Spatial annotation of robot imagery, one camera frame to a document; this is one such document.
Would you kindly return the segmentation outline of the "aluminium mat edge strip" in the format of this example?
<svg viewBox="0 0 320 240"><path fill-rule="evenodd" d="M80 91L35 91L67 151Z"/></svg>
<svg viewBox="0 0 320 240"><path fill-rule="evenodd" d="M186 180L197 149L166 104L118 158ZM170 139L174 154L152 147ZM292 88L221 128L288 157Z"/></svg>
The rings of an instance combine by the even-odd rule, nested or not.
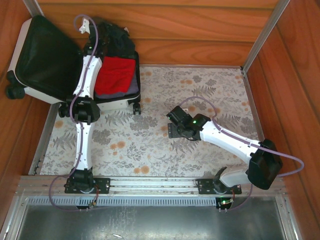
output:
<svg viewBox="0 0 320 240"><path fill-rule="evenodd" d="M57 118L58 108L59 108L58 103L52 104L49 108L46 121L44 123L43 130L42 130L30 169L28 171L29 176L39 175L41 172L45 154L47 152L51 134Z"/></svg>
<svg viewBox="0 0 320 240"><path fill-rule="evenodd" d="M261 123L259 120L258 112L256 109L256 105L254 102L253 94L250 88L249 80L247 78L247 74L244 71L242 72L243 76L243 84L246 90L249 106L251 109L251 113L253 116L253 121L255 125L255 129L257 132L258 136L258 143L257 146L259 147L255 153L252 153L251 155L253 156L253 160L250 161L250 166L252 170L258 170L259 173L263 174L267 179L273 178L273 173L272 173L272 168L271 167L271 162L269 164L269 160L272 160L272 154L265 151L264 149L261 149L261 143L265 140L263 130L261 127Z"/></svg>

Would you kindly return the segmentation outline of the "small circuit board green light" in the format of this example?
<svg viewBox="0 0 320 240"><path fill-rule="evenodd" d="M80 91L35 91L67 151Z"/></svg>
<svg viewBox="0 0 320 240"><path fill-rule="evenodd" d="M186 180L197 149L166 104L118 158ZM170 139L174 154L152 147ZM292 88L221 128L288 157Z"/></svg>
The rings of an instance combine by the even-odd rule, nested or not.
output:
<svg viewBox="0 0 320 240"><path fill-rule="evenodd" d="M225 209L230 209L234 199L232 197L216 197L215 198L216 202L216 208L219 210L225 210Z"/></svg>

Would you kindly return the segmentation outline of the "floral patterned table mat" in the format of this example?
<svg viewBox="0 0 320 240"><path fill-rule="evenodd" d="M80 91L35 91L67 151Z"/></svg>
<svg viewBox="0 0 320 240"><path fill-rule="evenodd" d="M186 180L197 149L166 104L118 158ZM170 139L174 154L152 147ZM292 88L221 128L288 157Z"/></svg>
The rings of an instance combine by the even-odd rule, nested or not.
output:
<svg viewBox="0 0 320 240"><path fill-rule="evenodd" d="M177 105L239 135L258 139L243 75L236 68L140 68L141 114L102 110L93 129L93 173L101 176L205 177L243 166L234 154L204 141L168 137L166 115Z"/></svg>

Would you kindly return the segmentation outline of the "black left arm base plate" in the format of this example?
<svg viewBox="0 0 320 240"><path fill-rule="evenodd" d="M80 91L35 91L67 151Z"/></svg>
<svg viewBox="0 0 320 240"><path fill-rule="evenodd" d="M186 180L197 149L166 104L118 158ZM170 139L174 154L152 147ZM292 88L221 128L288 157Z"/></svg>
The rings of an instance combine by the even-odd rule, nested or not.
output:
<svg viewBox="0 0 320 240"><path fill-rule="evenodd" d="M89 182L80 182L68 178L64 185L66 194L109 194L110 178L93 178Z"/></svg>

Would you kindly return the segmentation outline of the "white hard-shell suitcase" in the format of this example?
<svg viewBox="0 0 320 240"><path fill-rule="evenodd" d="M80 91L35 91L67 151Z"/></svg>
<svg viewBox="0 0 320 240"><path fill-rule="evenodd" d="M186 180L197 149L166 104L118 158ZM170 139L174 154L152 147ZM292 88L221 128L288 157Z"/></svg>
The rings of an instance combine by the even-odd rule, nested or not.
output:
<svg viewBox="0 0 320 240"><path fill-rule="evenodd" d="M98 24L106 21L80 15L90 22L90 31L98 33ZM6 74L9 84L4 92L8 99L18 100L26 95L49 104L62 104L72 96L83 66L84 47L79 47L46 17L37 15L21 27L12 59ZM132 106L134 114L141 113L141 83L139 55L135 50L135 75L138 92L119 98L95 97L100 111Z"/></svg>

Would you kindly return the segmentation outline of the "aluminium frame post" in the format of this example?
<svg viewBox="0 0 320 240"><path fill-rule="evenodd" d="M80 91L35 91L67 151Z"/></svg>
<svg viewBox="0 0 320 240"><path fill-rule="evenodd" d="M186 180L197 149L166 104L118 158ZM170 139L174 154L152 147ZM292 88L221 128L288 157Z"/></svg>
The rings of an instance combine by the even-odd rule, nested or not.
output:
<svg viewBox="0 0 320 240"><path fill-rule="evenodd" d="M281 15L285 11L286 7L288 6L290 0L279 0L275 5L274 10L272 11L270 17L266 21L265 26L262 28L262 31L258 35L256 41L254 42L249 54L244 61L242 66L242 72L247 74L248 70L250 69L253 61L257 57L258 53L260 52L261 48L263 47L264 43L268 39L270 33L276 26L278 20L280 19Z"/></svg>
<svg viewBox="0 0 320 240"><path fill-rule="evenodd" d="M22 0L32 17L44 16L44 13L37 0Z"/></svg>

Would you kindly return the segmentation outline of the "grey metal sheet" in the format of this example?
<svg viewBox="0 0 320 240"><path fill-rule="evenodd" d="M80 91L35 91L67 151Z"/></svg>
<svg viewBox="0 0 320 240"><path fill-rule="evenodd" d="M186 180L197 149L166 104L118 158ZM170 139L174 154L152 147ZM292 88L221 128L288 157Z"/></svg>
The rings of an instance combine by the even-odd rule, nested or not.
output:
<svg viewBox="0 0 320 240"><path fill-rule="evenodd" d="M18 240L284 240L279 214L268 201L220 212L199 206L112 206L64 212L30 206Z"/></svg>

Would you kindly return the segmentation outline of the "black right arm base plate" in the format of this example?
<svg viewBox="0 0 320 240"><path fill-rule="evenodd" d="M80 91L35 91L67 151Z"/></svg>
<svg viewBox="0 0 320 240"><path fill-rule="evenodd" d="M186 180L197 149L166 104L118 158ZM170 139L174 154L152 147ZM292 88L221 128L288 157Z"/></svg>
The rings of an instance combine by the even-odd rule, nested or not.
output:
<svg viewBox="0 0 320 240"><path fill-rule="evenodd" d="M228 187L219 179L215 178L198 178L195 180L200 195L240 195L242 194L241 186L234 185Z"/></svg>

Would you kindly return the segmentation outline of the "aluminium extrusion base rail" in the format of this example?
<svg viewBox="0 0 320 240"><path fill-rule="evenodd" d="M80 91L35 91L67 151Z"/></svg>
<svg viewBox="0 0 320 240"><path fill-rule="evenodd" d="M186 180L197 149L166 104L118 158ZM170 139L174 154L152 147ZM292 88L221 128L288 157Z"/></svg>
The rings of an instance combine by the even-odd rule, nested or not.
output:
<svg viewBox="0 0 320 240"><path fill-rule="evenodd" d="M14 193L17 196L48 196L50 186L53 197L94 197L94 194L67 194L64 184L66 179L59 178L52 182L53 175L26 175L19 180ZM242 194L236 197L277 197L287 196L288 192L282 178L276 178L268 190L242 184ZM137 177L113 176L110 178L109 194L100 197L205 197L199 194L194 177Z"/></svg>

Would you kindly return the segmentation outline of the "red garment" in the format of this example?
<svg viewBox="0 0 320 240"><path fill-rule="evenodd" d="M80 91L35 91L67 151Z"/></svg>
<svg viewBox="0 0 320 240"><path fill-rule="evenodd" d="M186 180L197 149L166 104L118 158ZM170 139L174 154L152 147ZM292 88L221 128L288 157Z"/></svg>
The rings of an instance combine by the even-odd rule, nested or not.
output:
<svg viewBox="0 0 320 240"><path fill-rule="evenodd" d="M99 98L110 99L126 95L136 71L136 61L131 58L110 57L103 59L94 86Z"/></svg>

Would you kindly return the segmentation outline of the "black garment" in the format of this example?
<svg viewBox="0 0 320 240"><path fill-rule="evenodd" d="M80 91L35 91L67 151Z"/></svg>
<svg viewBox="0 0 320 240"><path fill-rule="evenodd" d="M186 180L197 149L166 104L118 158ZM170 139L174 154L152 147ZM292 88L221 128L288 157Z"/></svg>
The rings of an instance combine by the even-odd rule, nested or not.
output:
<svg viewBox="0 0 320 240"><path fill-rule="evenodd" d="M99 40L107 57L131 58L135 54L136 45L124 28L107 21L98 24Z"/></svg>

